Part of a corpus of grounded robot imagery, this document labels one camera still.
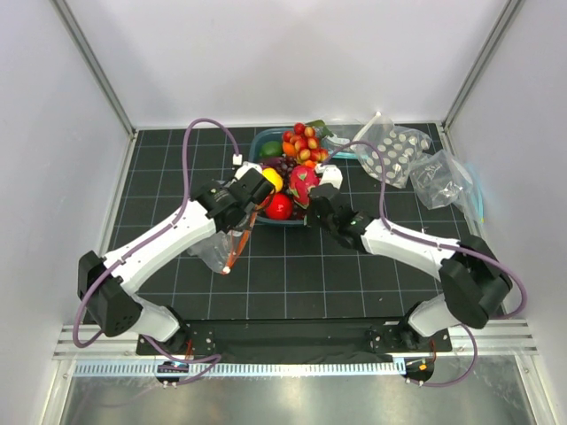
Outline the yellow pear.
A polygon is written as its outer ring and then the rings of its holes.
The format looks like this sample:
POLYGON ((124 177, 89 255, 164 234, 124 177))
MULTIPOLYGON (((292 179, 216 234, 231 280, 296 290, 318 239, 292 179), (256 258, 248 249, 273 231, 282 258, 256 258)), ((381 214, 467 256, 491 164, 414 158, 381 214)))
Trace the yellow pear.
POLYGON ((284 186, 284 179, 282 176, 273 168, 266 167, 262 169, 262 175, 275 187, 275 193, 282 190, 284 186))

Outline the red apple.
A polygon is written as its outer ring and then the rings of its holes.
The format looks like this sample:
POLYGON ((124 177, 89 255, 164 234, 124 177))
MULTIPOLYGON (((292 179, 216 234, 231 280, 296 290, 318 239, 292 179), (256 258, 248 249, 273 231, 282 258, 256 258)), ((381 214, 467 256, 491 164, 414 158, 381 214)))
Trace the red apple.
POLYGON ((264 213, 271 220, 288 220, 291 217, 293 203, 282 193, 275 193, 264 213))

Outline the pink dragon fruit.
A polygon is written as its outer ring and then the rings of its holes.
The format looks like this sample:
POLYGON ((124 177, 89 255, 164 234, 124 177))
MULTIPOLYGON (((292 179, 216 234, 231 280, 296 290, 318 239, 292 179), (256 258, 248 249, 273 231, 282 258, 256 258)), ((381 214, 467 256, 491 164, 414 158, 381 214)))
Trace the pink dragon fruit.
POLYGON ((296 166, 293 168, 289 180, 289 190, 293 201, 303 209, 310 203, 309 191, 319 184, 319 177, 309 166, 296 166))

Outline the orange zipper clear bag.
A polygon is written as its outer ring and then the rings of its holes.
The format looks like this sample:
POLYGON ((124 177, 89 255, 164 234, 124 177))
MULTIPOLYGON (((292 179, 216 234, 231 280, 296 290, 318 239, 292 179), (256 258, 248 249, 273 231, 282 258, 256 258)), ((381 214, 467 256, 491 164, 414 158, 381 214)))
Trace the orange zipper clear bag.
POLYGON ((187 249, 187 253, 201 259, 214 273, 229 274, 250 239, 258 215, 267 208, 275 194, 272 191, 259 206, 255 206, 243 218, 235 229, 210 236, 192 245, 187 249))

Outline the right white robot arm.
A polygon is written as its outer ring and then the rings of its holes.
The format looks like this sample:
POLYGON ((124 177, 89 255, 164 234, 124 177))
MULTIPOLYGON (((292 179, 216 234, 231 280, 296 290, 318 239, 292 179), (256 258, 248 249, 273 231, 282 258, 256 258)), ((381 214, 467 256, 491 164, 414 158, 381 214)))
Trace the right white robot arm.
POLYGON ((319 226, 341 246, 394 259, 441 283, 442 293, 413 305, 392 332, 409 351, 421 350, 436 333, 455 325, 482 329, 513 287, 477 236, 428 236, 356 212, 329 183, 311 189, 308 197, 307 224, 319 226))

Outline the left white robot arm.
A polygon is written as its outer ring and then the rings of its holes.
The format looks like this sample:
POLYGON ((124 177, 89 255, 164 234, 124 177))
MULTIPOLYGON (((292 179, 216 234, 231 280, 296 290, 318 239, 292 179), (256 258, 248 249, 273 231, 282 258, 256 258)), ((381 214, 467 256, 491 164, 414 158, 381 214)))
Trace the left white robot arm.
POLYGON ((259 166, 244 164, 230 181, 204 185, 130 243, 104 256, 88 251, 78 263, 81 304, 75 320, 80 322, 89 314, 104 336, 132 330, 155 340, 168 354, 183 351, 189 338, 184 320, 172 308, 155 305, 136 293, 182 251, 237 228, 274 190, 259 166))

